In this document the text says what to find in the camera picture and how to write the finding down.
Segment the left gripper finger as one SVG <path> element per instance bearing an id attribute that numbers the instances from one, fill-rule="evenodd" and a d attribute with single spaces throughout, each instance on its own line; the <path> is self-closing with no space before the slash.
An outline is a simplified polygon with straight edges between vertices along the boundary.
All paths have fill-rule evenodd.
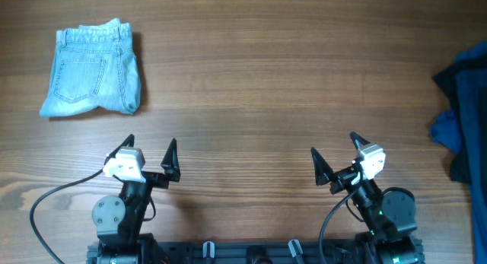
<path id="1" fill-rule="evenodd" d="M 126 139 L 117 146 L 112 152 L 107 155 L 107 160 L 116 156 L 116 153 L 121 149 L 121 147 L 133 147 L 135 144 L 135 136 L 130 134 L 126 137 Z"/>
<path id="2" fill-rule="evenodd" d="M 180 165 L 177 157 L 177 140 L 173 138 L 161 162 L 165 177 L 172 182 L 180 181 Z"/>

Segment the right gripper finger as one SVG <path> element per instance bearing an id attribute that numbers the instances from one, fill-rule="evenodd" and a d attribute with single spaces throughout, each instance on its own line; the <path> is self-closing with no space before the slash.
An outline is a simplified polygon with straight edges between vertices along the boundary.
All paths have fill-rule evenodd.
<path id="1" fill-rule="evenodd" d="M 365 138 L 361 137 L 358 133 L 356 132 L 350 132 L 349 134 L 350 139 L 352 140 L 353 145 L 355 148 L 358 149 L 363 149 L 365 146 L 368 146 L 370 142 L 366 140 Z"/>
<path id="2" fill-rule="evenodd" d="M 322 186 L 333 180 L 334 171 L 316 148 L 310 149 L 314 163 L 315 183 Z"/>

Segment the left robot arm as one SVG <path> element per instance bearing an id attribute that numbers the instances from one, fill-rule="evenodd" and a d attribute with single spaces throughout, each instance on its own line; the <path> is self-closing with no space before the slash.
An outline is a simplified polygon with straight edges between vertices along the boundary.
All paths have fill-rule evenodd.
<path id="1" fill-rule="evenodd" d="M 141 234 L 147 207 L 153 205 L 154 188 L 167 189 L 169 183 L 180 180 L 177 140 L 171 140 L 161 162 L 162 173 L 143 171 L 145 158 L 136 148 L 135 136 L 129 135 L 109 153 L 102 172 L 123 184 L 117 196 L 105 196 L 92 210 L 97 228 L 98 245 L 90 247 L 87 262 L 114 263 L 169 263 L 170 257 L 155 240 L 153 234 Z"/>

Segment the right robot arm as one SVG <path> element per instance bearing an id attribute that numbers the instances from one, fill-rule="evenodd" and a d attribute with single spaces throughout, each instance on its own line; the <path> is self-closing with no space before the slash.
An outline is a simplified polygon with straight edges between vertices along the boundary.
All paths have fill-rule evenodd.
<path id="1" fill-rule="evenodd" d="M 310 150 L 316 184 L 329 184 L 333 195 L 347 192 L 322 224 L 317 244 L 318 262 L 327 263 L 326 254 L 338 251 L 337 246 L 325 242 L 324 234 L 334 214 L 352 202 L 358 210 L 355 218 L 368 230 L 350 241 L 351 249 L 342 251 L 343 258 L 350 258 L 353 263 L 423 263 L 422 242 L 412 235 L 417 229 L 415 196 L 401 187 L 380 189 L 374 178 L 384 169 L 385 150 L 356 132 L 349 136 L 357 154 L 344 169 L 334 171 L 316 148 Z"/>

